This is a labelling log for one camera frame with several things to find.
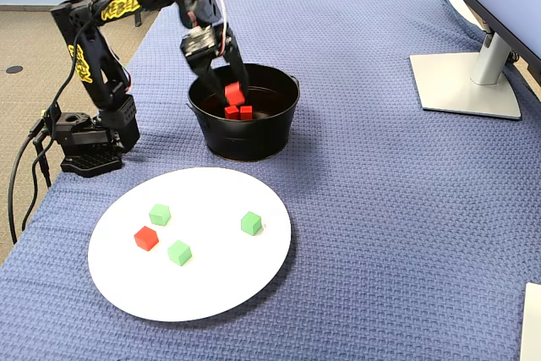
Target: white plate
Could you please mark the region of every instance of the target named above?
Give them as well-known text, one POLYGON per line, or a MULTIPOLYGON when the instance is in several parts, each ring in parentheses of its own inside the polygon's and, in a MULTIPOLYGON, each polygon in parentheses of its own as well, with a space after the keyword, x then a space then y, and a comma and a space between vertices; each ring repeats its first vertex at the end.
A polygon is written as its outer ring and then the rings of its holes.
POLYGON ((90 275, 119 309, 149 320, 196 320, 225 312, 259 292, 278 272, 291 241, 286 207, 271 188, 223 168, 170 172, 136 186, 109 207, 88 249, 90 275), (156 203, 168 205, 166 226, 150 223, 156 203), (263 228, 250 236, 240 220, 252 211, 263 228), (142 226, 160 242, 135 244, 142 226), (192 258, 178 266, 167 248, 181 240, 192 258))

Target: yellow logo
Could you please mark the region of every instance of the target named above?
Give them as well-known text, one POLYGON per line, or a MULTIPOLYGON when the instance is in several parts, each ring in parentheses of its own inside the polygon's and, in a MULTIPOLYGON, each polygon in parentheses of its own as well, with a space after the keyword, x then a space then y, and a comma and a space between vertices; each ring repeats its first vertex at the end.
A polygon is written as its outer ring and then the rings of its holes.
MULTIPOLYGON (((68 46, 68 49, 69 53, 73 57, 74 46, 68 46)), ((92 78, 90 77, 90 65, 85 61, 83 49, 79 44, 77 44, 77 63, 75 64, 75 71, 82 81, 88 82, 89 84, 92 83, 92 78)))
POLYGON ((103 21, 117 19, 124 16, 126 13, 134 12, 140 7, 141 5, 137 0, 113 0, 101 12, 101 19, 103 21))

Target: monitor stand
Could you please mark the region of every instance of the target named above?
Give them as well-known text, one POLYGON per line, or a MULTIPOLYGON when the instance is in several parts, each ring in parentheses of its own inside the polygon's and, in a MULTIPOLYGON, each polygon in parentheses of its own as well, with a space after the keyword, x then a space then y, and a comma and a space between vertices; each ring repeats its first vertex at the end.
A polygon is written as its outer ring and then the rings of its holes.
POLYGON ((412 55, 423 109, 520 119, 515 93, 502 73, 510 51, 494 34, 485 38, 481 52, 412 55))

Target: red cube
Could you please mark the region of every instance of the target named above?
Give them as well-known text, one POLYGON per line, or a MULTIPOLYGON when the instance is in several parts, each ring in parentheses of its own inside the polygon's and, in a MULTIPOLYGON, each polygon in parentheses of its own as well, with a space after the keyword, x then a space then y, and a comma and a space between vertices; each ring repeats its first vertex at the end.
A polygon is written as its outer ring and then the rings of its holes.
POLYGON ((240 107, 240 119, 241 120, 252 120, 253 109, 251 106, 241 106, 240 107))
POLYGON ((143 226, 134 237, 135 243, 145 251, 150 251, 159 241, 156 232, 147 226, 143 226))
POLYGON ((226 111, 226 118, 238 120, 238 107, 228 106, 224 110, 226 111))
POLYGON ((238 82, 226 86, 226 99, 231 106, 238 106, 244 103, 244 95, 240 90, 240 84, 238 82))

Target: table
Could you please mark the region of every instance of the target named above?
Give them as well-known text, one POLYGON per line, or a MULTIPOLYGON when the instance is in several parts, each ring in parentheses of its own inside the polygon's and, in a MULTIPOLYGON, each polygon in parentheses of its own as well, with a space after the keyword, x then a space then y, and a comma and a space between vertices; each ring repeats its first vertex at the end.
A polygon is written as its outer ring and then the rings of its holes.
POLYGON ((254 163, 206 149, 185 31, 163 9, 128 66, 141 139, 124 168, 61 174, 0 271, 0 358, 518 359, 526 282, 541 282, 541 109, 522 77, 505 69, 520 122, 424 112, 409 55, 483 39, 447 0, 226 2, 244 60, 300 81, 289 144, 254 163), (90 279, 93 227, 135 185, 198 166, 278 193, 286 262, 208 320, 126 315, 90 279))

